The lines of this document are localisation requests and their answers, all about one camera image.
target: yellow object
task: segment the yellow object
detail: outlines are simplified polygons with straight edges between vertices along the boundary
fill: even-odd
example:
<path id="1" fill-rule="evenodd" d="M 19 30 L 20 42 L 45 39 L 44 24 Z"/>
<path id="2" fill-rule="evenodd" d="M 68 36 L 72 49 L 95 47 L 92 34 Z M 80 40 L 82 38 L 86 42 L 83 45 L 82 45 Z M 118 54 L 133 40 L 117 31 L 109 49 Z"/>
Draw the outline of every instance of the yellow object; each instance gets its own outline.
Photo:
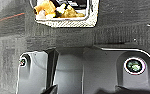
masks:
<path id="1" fill-rule="evenodd" d="M 84 17 L 83 13 L 77 13 L 70 5 L 68 9 L 64 11 L 60 18 L 74 18 L 74 17 Z"/>
<path id="2" fill-rule="evenodd" d="M 46 16 L 48 14 L 55 13 L 56 7 L 52 1 L 47 0 L 47 1 L 43 1 L 42 4 L 40 4 L 39 6 L 35 6 L 34 9 L 36 11 L 36 15 L 38 15 L 41 10 L 45 10 L 45 16 Z"/>

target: white basket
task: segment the white basket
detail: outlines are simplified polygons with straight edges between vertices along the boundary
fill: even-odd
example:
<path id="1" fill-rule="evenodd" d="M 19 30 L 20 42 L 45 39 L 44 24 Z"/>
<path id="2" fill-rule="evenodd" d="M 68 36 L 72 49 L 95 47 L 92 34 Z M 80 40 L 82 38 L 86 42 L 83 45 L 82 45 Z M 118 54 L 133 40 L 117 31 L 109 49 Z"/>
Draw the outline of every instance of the white basket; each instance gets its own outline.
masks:
<path id="1" fill-rule="evenodd" d="M 87 2 L 86 16 L 81 18 L 53 18 L 35 21 L 51 27 L 94 27 L 97 22 L 99 0 Z"/>

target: basket contents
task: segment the basket contents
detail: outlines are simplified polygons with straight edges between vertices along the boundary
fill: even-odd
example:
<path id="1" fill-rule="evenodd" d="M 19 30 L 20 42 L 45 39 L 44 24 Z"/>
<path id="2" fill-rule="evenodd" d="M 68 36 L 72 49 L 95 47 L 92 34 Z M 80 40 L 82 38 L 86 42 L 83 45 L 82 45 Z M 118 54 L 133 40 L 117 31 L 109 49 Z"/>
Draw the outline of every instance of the basket contents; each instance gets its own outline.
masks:
<path id="1" fill-rule="evenodd" d="M 83 13 L 77 13 L 72 6 L 66 5 L 65 3 L 56 8 L 50 0 L 45 0 L 40 5 L 35 6 L 34 13 L 37 19 L 75 18 L 85 16 Z"/>

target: circular indentation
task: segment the circular indentation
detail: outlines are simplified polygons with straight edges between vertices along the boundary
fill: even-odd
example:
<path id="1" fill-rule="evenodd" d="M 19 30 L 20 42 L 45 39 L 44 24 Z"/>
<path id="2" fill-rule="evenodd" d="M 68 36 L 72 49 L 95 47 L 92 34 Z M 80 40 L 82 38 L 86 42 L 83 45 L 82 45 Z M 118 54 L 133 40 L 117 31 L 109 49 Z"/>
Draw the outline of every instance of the circular indentation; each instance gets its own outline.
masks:
<path id="1" fill-rule="evenodd" d="M 139 75 L 145 70 L 145 61 L 138 57 L 131 57 L 124 62 L 124 68 L 130 74 Z"/>
<path id="2" fill-rule="evenodd" d="M 22 58 L 19 60 L 20 66 L 25 66 L 25 65 L 26 65 L 26 62 L 27 62 L 27 59 L 26 59 L 25 57 L 22 57 Z"/>

